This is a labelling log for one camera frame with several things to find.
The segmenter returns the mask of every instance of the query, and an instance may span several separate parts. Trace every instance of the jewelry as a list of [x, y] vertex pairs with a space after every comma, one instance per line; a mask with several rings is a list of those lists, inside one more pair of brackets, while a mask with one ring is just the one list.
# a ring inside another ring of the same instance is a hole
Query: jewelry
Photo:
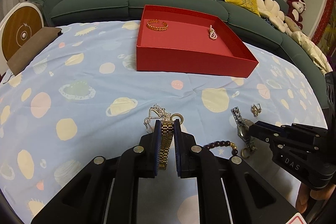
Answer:
[[168, 29], [168, 24], [166, 22], [164, 22], [164, 21], [162, 22], [162, 25], [164, 27], [154, 27], [154, 26], [150, 25], [152, 23], [160, 23], [160, 20], [151, 19], [151, 20], [147, 21], [147, 28], [148, 29], [151, 29], [153, 31], [165, 31], [165, 30]]
[[[154, 112], [157, 115], [157, 117], [151, 116], [152, 112]], [[180, 119], [180, 124], [182, 124], [184, 121], [183, 116], [181, 114], [179, 113], [171, 114], [169, 112], [166, 112], [166, 109], [160, 107], [158, 104], [155, 104], [149, 109], [148, 117], [143, 121], [143, 124], [146, 126], [147, 132], [152, 133], [153, 129], [150, 125], [151, 119], [161, 120], [161, 147], [160, 147], [159, 169], [163, 170], [165, 170], [167, 167], [168, 153], [174, 136], [173, 117], [178, 117]]]
[[257, 118], [258, 115], [259, 115], [259, 113], [261, 113], [261, 106], [260, 106], [260, 104], [257, 104], [257, 106], [255, 104], [253, 104], [251, 106], [251, 112], [253, 113], [253, 116], [255, 118]]
[[216, 40], [217, 39], [217, 34], [215, 33], [215, 30], [212, 28], [211, 25], [210, 25], [210, 28], [209, 28], [209, 37], [212, 40]]
[[216, 141], [216, 142], [204, 145], [204, 148], [210, 150], [210, 149], [218, 147], [218, 146], [231, 146], [232, 147], [231, 154], [233, 156], [238, 154], [237, 146], [234, 143], [231, 143], [230, 141], [221, 141], [221, 142]]

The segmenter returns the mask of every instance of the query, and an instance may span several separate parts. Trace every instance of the light blue bed sheet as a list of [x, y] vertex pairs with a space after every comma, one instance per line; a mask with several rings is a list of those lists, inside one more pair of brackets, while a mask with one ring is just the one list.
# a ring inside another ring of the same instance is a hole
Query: light blue bed sheet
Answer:
[[[120, 156], [146, 134], [154, 104], [184, 116], [182, 129], [205, 145], [237, 136], [231, 109], [259, 120], [326, 127], [304, 75], [293, 65], [247, 45], [259, 65], [247, 79], [136, 71], [139, 21], [72, 24], [18, 76], [0, 85], [0, 189], [28, 224], [51, 198], [98, 155]], [[299, 181], [271, 161], [268, 145], [248, 162], [292, 204]], [[139, 224], [199, 223], [195, 179], [179, 179], [174, 147], [167, 170], [139, 183]], [[212, 152], [229, 158], [229, 148]]]

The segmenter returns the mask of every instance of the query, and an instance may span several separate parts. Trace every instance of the green sofa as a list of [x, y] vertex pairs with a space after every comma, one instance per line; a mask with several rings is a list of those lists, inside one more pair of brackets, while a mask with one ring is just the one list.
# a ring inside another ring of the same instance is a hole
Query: green sofa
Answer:
[[[327, 108], [324, 76], [304, 50], [288, 35], [262, 18], [224, 0], [27, 0], [36, 3], [47, 26], [75, 22], [140, 19], [146, 4], [196, 10], [218, 16], [244, 42], [265, 49], [294, 64], [305, 75], [322, 108]], [[288, 5], [276, 0], [284, 13]]]

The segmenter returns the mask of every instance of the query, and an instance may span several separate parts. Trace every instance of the screw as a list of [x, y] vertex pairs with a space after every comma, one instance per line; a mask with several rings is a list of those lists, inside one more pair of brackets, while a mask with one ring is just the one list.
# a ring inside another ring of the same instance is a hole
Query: screw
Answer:
[[195, 153], [198, 153], [198, 152], [201, 152], [202, 148], [198, 145], [194, 145], [191, 147], [191, 151], [192, 152], [195, 152]]
[[138, 146], [133, 148], [133, 151], [135, 153], [141, 153], [142, 151], [144, 151], [144, 148], [141, 145], [138, 145]]

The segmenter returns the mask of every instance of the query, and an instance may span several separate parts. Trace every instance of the planet pattern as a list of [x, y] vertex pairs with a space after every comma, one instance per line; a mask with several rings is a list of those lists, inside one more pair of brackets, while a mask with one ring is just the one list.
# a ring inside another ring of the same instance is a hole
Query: planet pattern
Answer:
[[[63, 35], [22, 73], [5, 74], [0, 85], [0, 189], [24, 224], [30, 224], [94, 157], [110, 159], [138, 145], [147, 134], [143, 120], [156, 103], [170, 113], [181, 113], [181, 130], [193, 134], [202, 146], [215, 140], [234, 141], [238, 150], [245, 146], [231, 113], [236, 106], [253, 122], [326, 126], [303, 74], [287, 61], [250, 45], [259, 65], [246, 79], [136, 71], [139, 23], [61, 27]], [[254, 118], [250, 108], [258, 103], [262, 112]], [[265, 155], [263, 148], [258, 149]], [[225, 148], [212, 152], [230, 156]], [[250, 158], [252, 164], [259, 160], [258, 155]], [[139, 219], [150, 215], [157, 224], [198, 224], [196, 181], [176, 176], [174, 143], [167, 170], [159, 175], [163, 180], [155, 180], [155, 187], [152, 182], [145, 187], [140, 184], [142, 193], [151, 198], [138, 212]], [[295, 204], [299, 185], [291, 175], [274, 165], [261, 175], [272, 186], [288, 182], [283, 192]], [[158, 191], [162, 188], [169, 194], [168, 204]], [[163, 207], [167, 217], [152, 215]]]
[[76, 81], [61, 86], [58, 91], [68, 100], [87, 100], [95, 96], [96, 91], [86, 81]]

